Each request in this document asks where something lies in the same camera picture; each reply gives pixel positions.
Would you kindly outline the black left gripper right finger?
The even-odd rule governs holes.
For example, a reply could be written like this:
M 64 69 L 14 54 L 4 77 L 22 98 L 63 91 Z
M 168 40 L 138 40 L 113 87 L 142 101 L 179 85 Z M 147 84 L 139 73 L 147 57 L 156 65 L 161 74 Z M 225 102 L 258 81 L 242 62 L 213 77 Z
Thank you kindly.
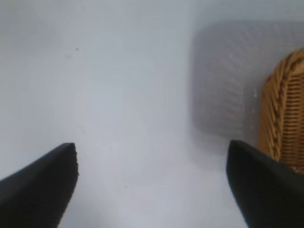
M 232 140 L 226 174 L 250 228 L 302 228 L 304 176 L 249 144 Z

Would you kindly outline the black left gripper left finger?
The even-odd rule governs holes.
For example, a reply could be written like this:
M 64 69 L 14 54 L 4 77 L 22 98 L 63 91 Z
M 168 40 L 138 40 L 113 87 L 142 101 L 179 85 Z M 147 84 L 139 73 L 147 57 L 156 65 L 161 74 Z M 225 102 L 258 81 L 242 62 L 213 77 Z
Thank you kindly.
M 63 143 L 0 181 L 2 228 L 56 228 L 78 180 L 74 143 Z

